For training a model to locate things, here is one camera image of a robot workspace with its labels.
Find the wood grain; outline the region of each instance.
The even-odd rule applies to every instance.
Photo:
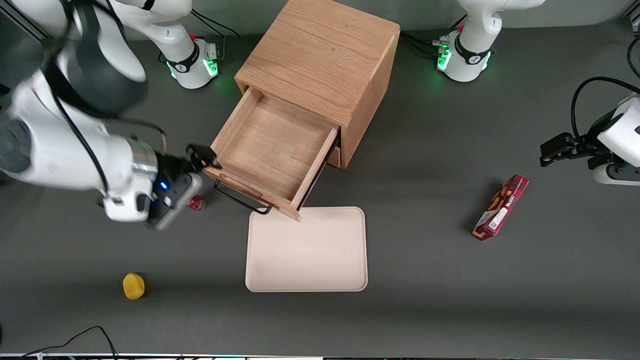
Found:
[[[369,127],[369,123],[371,123],[371,119],[373,119],[373,115],[375,115],[382,98],[387,93],[399,37],[400,31],[389,42],[385,56],[380,59],[380,63],[376,71],[374,71],[367,89],[362,94],[358,106],[353,110],[352,121],[342,128],[342,144],[340,147],[342,156],[340,167],[342,168],[346,168],[349,165],[356,148]]]
[[[207,174],[299,219],[297,207],[338,126],[249,88],[211,145],[223,169]]]
[[[342,158],[342,151],[340,150],[339,146],[336,146],[327,163],[333,167],[340,167],[341,158]]]
[[[333,1],[290,0],[236,81],[346,126],[398,31]]]
[[[227,119],[227,122],[218,133],[215,140],[211,144],[211,149],[216,154],[222,154],[232,139],[236,137],[237,132],[242,128],[244,120],[249,116],[255,105],[262,98],[262,93],[254,88],[249,92],[245,92],[234,111]]]

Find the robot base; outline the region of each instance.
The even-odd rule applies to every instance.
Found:
[[[194,42],[200,48],[200,56],[188,72],[179,72],[167,63],[169,70],[171,70],[171,76],[178,81],[180,86],[187,89],[205,86],[211,79],[218,76],[219,72],[216,44],[210,44],[199,38]]]
[[[440,38],[440,41],[447,41],[449,44],[453,44],[456,37],[460,34],[459,31],[452,31],[446,36]],[[441,54],[438,58],[436,69],[444,72],[449,78],[461,83],[467,83],[475,80],[480,73],[486,69],[487,61],[491,53],[481,59],[477,64],[469,65],[458,52],[448,47],[444,54]]]

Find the yellow object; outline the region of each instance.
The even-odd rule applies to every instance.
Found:
[[[145,293],[145,281],[142,276],[130,272],[122,279],[122,289],[127,299],[139,299]]]

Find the small red can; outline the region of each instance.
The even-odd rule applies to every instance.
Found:
[[[195,195],[187,201],[187,208],[199,213],[207,206],[207,202],[200,195]]]

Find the red box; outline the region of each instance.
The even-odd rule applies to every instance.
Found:
[[[476,228],[471,232],[478,240],[484,241],[496,235],[505,219],[518,202],[520,195],[529,184],[529,180],[516,174],[502,184],[500,191],[491,200],[491,205],[484,212]]]

